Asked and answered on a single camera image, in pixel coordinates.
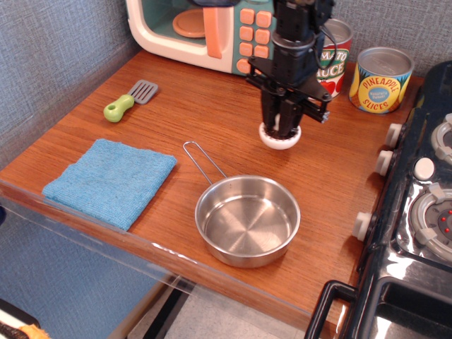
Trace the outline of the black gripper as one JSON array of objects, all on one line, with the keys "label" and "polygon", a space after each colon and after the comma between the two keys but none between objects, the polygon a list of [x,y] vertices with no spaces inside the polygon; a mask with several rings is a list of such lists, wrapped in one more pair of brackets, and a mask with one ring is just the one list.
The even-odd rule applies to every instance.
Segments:
[{"label": "black gripper", "polygon": [[299,132],[303,115],[324,123],[331,95],[316,79],[321,68],[325,35],[313,34],[305,41],[291,41],[275,33],[273,58],[249,57],[246,81],[261,91],[261,110],[267,131],[278,138],[292,138]]}]

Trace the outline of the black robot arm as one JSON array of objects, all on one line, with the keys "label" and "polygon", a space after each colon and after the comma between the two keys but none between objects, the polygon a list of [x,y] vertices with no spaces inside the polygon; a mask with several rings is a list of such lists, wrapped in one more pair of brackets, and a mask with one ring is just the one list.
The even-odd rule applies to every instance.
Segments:
[{"label": "black robot arm", "polygon": [[334,1],[274,1],[272,59],[251,56],[247,81],[261,91],[263,134],[278,142],[300,135],[303,116],[324,123],[331,94],[317,80]]}]

